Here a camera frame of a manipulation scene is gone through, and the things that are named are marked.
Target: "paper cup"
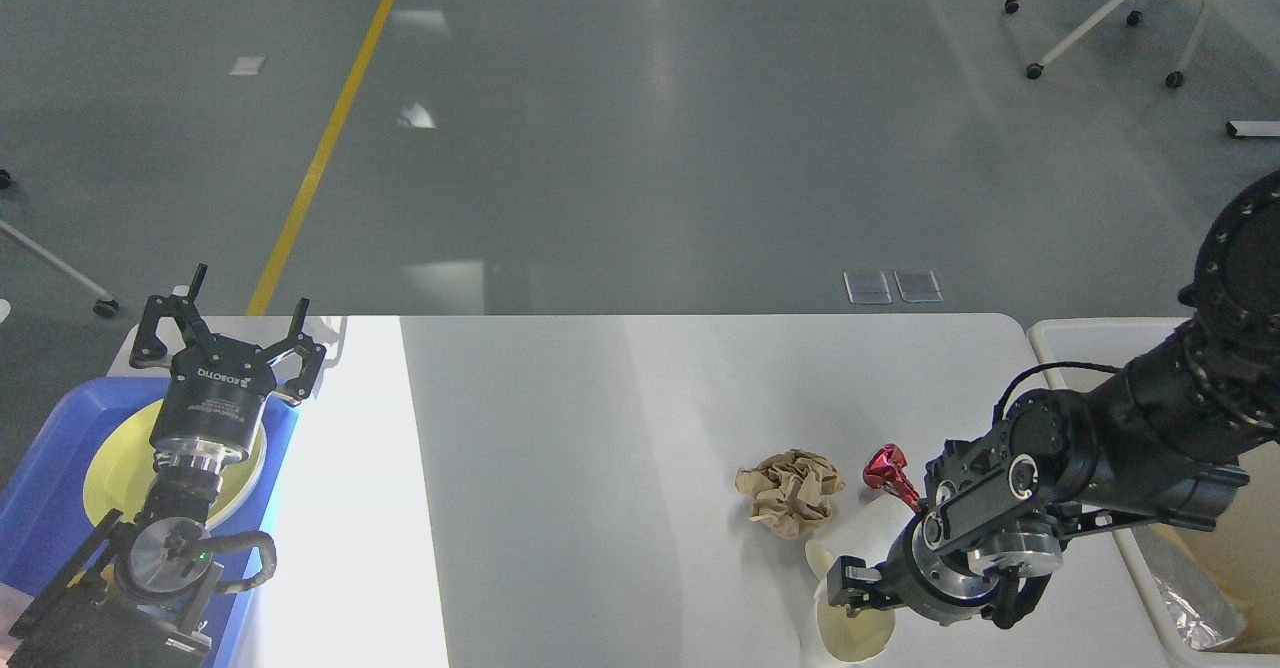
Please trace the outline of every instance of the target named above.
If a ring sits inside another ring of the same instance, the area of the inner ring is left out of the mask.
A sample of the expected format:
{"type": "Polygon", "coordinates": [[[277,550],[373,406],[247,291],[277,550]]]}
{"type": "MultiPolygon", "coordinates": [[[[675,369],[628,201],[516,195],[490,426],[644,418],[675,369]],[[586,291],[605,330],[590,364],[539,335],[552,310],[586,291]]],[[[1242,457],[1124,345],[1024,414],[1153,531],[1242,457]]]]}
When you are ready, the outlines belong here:
{"type": "Polygon", "coordinates": [[[827,605],[827,571],[837,555],[856,555],[868,566],[879,563],[911,516],[911,509],[900,499],[882,495],[805,543],[805,559],[818,577],[812,621],[805,623],[801,636],[806,665],[827,668],[861,663],[879,655],[888,645],[895,612],[863,610],[849,618],[844,608],[827,605]]]}

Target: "cable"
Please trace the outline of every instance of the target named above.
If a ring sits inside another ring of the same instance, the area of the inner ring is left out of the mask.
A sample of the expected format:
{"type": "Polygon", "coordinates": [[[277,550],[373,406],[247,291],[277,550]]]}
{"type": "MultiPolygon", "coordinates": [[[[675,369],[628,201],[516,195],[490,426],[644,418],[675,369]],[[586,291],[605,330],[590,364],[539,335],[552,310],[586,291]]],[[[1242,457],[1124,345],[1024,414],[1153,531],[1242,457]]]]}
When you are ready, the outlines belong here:
{"type": "Polygon", "coordinates": [[[253,590],[265,584],[275,573],[275,541],[262,531],[246,531],[233,536],[215,536],[205,540],[192,541],[187,546],[187,554],[200,553],[239,553],[251,548],[257,549],[257,557],[262,567],[252,578],[239,581],[219,581],[214,589],[219,594],[233,594],[253,590]]]}
{"type": "Polygon", "coordinates": [[[1039,363],[1039,366],[1033,369],[1025,369],[1025,371],[1014,376],[1014,380],[1009,384],[1009,386],[1006,386],[1005,394],[1000,397],[1000,401],[997,401],[995,408],[992,408],[992,425],[996,425],[1005,417],[1005,404],[1009,403],[1009,397],[1014,394],[1014,389],[1016,389],[1018,384],[1034,376],[1037,372],[1048,371],[1048,369],[1084,369],[1085,371],[1120,372],[1120,369],[1116,369],[1115,366],[1106,366],[1106,363],[1080,363],[1079,361],[1057,361],[1052,363],[1039,363]]]}

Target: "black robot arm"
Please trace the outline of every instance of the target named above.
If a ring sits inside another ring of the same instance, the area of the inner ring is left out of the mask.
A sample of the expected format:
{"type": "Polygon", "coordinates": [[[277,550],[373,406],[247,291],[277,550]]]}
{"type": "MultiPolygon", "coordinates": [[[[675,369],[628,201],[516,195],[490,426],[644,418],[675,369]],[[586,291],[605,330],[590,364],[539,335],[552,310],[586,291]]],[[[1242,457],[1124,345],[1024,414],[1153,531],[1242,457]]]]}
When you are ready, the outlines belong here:
{"type": "Polygon", "coordinates": [[[1212,531],[1249,482],[1239,454],[1280,440],[1280,171],[1220,214],[1179,298],[1194,316],[1097,389],[1001,399],[984,436],[947,440],[890,555],[832,566],[831,605],[1009,628],[1079,536],[1212,531]]]}

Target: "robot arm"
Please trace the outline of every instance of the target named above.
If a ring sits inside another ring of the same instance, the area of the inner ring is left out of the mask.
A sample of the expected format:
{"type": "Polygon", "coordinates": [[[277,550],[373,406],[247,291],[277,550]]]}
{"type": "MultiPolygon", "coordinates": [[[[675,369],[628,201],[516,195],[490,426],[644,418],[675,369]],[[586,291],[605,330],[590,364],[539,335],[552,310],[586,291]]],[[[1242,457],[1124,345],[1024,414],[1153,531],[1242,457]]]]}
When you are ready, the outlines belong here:
{"type": "Polygon", "coordinates": [[[215,594],[237,594],[269,581],[275,543],[262,531],[210,536],[210,509],[221,471],[250,457],[269,395],[298,404],[315,388],[324,346],[302,331],[302,298],[288,335],[278,343],[244,343],[210,331],[195,301],[206,266],[186,296],[151,296],[129,363],[169,369],[169,388],[151,430],[155,479],[132,522],[110,511],[79,549],[32,600],[9,633],[22,644],[9,659],[23,665],[147,665],[196,668],[211,639],[202,614],[215,594]],[[184,348],[169,358],[156,335],[173,317],[184,348]],[[273,366],[301,357],[297,378],[279,383],[273,366]],[[261,568],[220,580],[219,554],[257,549],[261,568]]]}
{"type": "Polygon", "coordinates": [[[1280,440],[1280,171],[1220,214],[1179,299],[1194,316],[1097,389],[1002,398],[984,436],[947,440],[890,555],[837,559],[828,603],[1009,628],[1079,536],[1212,531],[1249,482],[1239,454],[1280,440]]]}

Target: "brown paper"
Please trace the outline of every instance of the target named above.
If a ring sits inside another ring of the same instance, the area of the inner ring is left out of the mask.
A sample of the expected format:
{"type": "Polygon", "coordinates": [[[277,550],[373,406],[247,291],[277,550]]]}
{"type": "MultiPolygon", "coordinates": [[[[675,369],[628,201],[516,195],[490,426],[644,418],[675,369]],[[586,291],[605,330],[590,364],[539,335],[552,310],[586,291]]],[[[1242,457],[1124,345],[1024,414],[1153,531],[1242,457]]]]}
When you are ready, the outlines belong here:
{"type": "Polygon", "coordinates": [[[831,518],[827,497],[845,488],[831,459],[791,449],[764,458],[755,468],[741,468],[733,481],[751,497],[748,517],[783,539],[804,539],[831,518]]]}

